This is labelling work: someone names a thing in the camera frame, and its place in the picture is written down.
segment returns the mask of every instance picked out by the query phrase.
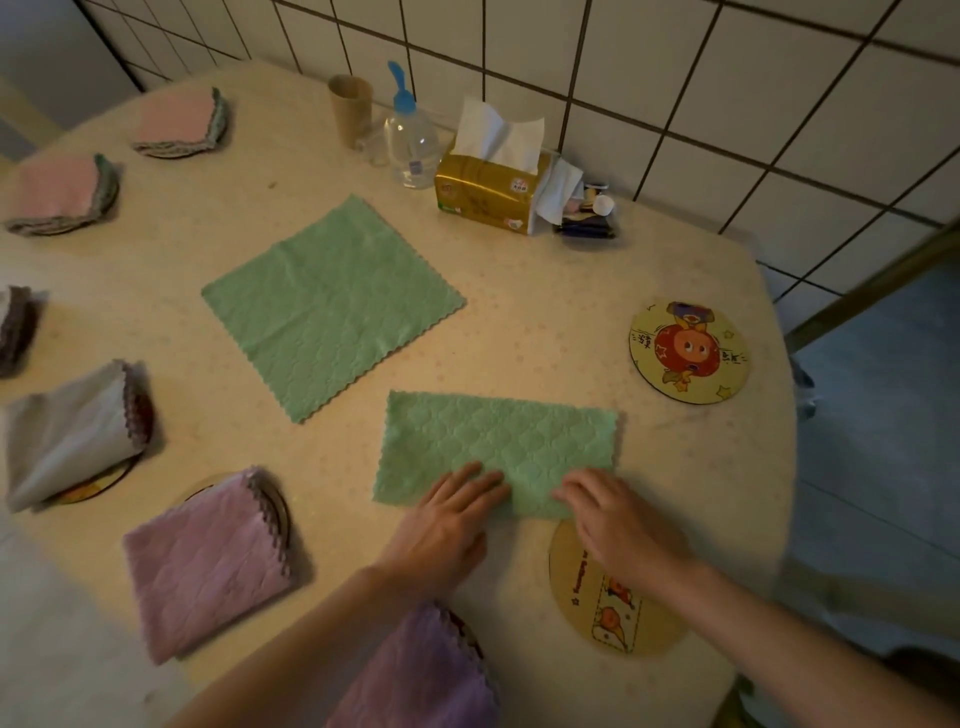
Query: white tissue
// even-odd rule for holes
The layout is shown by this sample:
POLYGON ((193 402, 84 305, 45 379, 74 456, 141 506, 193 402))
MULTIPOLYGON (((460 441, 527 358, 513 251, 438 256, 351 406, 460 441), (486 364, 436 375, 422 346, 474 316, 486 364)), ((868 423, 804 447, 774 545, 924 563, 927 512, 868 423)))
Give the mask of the white tissue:
POLYGON ((469 97, 452 154, 476 157, 536 175, 543 146, 543 119, 511 123, 490 104, 469 97))

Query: green cloth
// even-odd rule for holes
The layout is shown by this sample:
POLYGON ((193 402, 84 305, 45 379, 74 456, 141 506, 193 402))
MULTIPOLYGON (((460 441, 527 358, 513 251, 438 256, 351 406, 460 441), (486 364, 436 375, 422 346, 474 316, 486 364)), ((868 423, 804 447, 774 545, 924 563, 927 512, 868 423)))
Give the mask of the green cloth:
POLYGON ((203 295, 295 423, 464 304, 353 195, 203 295))
POLYGON ((610 468, 616 412, 526 400, 391 392, 373 499, 409 505, 471 460, 502 470, 514 515, 569 518, 550 497, 575 468, 610 468))

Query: white tile wall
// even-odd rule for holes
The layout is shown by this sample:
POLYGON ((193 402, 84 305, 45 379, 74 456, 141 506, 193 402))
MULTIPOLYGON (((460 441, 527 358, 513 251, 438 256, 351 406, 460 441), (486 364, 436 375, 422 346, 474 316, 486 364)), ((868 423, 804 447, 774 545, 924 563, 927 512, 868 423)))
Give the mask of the white tile wall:
POLYGON ((777 269, 763 271, 771 295, 790 289, 779 309, 792 328, 960 214, 960 157, 949 157, 960 146, 960 3, 901 0, 867 42, 890 1, 84 6, 123 59, 156 74, 137 71, 146 87, 247 57, 297 70, 296 52, 303 73, 352 67, 389 104, 386 62, 406 67, 409 43, 408 85, 441 123, 467 94, 511 120, 542 117, 544 145, 616 192, 746 241, 777 269), (889 206, 902 214, 841 249, 889 206))
POLYGON ((727 9, 671 129, 771 161, 856 50, 856 43, 727 9))
POLYGON ((336 23, 285 6, 277 9, 300 71, 321 81, 349 73, 336 23))
POLYGON ((770 174, 727 233, 746 242, 757 260, 804 276, 875 215, 873 207, 770 174))
POLYGON ((414 45, 483 64, 483 0, 403 0, 403 17, 414 45))
POLYGON ((703 0, 594 0, 574 97, 663 126, 714 12, 703 0))
POLYGON ((487 67, 566 94, 584 0, 487 0, 487 67))
POLYGON ((717 232, 761 174, 742 161, 664 139, 637 201, 717 232))
POLYGON ((932 231, 927 225, 888 212, 810 274, 809 279, 846 293, 913 249, 932 231))
POLYGON ((876 36, 925 51, 960 56, 960 3, 903 0, 876 36))
POLYGON ((867 48, 780 160, 889 203, 960 144, 960 68, 867 48))

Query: tissue box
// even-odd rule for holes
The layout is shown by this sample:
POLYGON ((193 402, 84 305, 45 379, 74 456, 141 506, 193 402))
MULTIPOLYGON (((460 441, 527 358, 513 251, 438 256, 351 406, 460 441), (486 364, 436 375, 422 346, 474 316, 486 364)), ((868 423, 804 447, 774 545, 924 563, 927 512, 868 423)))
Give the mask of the tissue box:
POLYGON ((437 206, 478 223, 531 234, 537 198, 550 176, 554 156, 541 152, 537 174, 532 175, 476 157, 450 154, 452 149, 451 143, 437 167, 437 206))

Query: purple towel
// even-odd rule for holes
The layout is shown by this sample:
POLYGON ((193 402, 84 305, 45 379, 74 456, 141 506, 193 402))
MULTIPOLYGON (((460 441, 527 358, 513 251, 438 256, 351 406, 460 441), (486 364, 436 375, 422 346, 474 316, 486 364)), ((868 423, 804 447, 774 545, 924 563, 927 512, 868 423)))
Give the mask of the purple towel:
POLYGON ((326 728, 492 728, 499 719, 479 648, 446 610, 424 604, 391 634, 326 728))
POLYGON ((237 473, 124 536, 155 664, 292 586, 260 477, 257 468, 237 473))

